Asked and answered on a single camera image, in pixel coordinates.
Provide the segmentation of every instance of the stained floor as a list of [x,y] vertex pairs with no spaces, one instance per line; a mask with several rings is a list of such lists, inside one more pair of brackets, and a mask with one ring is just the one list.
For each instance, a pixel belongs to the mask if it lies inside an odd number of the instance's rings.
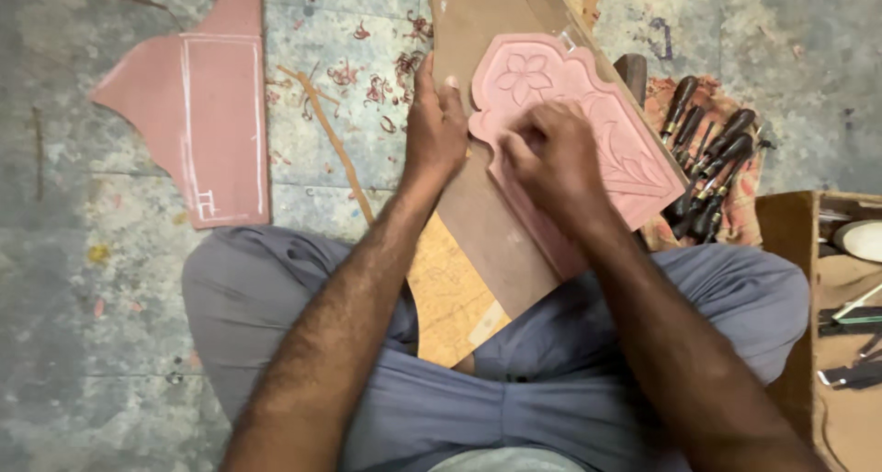
[[[190,27],[213,0],[154,1]],[[595,34],[612,58],[643,53],[657,76],[712,74],[753,105],[780,143],[763,191],[877,193],[880,4],[602,0]],[[324,131],[275,66],[314,71],[339,99],[332,123],[379,210],[404,159],[395,61],[430,48],[413,34],[420,16],[427,0],[265,0],[266,77],[281,83],[266,87],[276,224],[347,241],[365,230]],[[369,37],[354,38],[360,26]],[[226,439],[180,297],[204,233],[181,218],[140,136],[85,97],[128,49],[174,30],[168,13],[125,0],[0,0],[5,469],[210,470]],[[391,89],[381,102],[366,101],[375,75]]]

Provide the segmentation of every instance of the pink stone slab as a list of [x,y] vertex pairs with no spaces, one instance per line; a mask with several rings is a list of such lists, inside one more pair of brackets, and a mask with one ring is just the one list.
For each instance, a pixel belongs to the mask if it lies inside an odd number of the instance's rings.
[[91,93],[144,136],[193,228],[267,224],[261,0],[218,0],[191,32],[135,46]]
[[488,170],[562,280],[584,272],[588,263],[535,208],[499,156],[499,130],[530,105],[551,99],[574,99],[582,105],[597,136],[604,187],[631,230],[683,194],[677,174],[640,116],[616,84],[597,76],[594,56],[586,48],[568,53],[546,34],[498,35],[475,71],[472,97],[479,112],[469,119],[469,130],[495,153]]

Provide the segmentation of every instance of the hairy arm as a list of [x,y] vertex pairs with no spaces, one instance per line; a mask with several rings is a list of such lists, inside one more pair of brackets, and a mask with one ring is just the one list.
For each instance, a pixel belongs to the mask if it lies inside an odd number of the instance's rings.
[[399,192],[291,326],[237,421],[221,470],[336,470],[416,241],[465,160],[455,80],[439,95],[430,54],[415,79]]
[[638,247],[603,190],[579,105],[536,106],[502,141],[526,191],[586,253],[628,364],[692,469],[825,470],[729,340]]

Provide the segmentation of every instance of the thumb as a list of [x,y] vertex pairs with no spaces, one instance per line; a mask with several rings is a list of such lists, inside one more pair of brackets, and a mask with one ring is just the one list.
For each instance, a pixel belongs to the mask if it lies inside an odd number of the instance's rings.
[[530,150],[530,147],[526,145],[524,138],[514,131],[503,129],[499,133],[499,144],[519,177],[523,174],[533,173],[540,163],[539,157],[536,157],[533,150]]
[[466,122],[466,112],[462,108],[462,97],[459,95],[459,81],[452,75],[444,80],[438,92],[438,105],[447,119],[455,122]]

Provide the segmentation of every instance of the flower carving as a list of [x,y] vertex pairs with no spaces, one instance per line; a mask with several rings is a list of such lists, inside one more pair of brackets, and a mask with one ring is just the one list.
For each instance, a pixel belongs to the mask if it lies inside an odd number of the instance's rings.
[[524,55],[513,53],[505,62],[508,71],[501,73],[496,84],[501,90],[512,92],[514,103],[524,105],[531,91],[552,87],[551,78],[543,72],[547,63],[548,57],[544,55],[533,55],[527,59]]

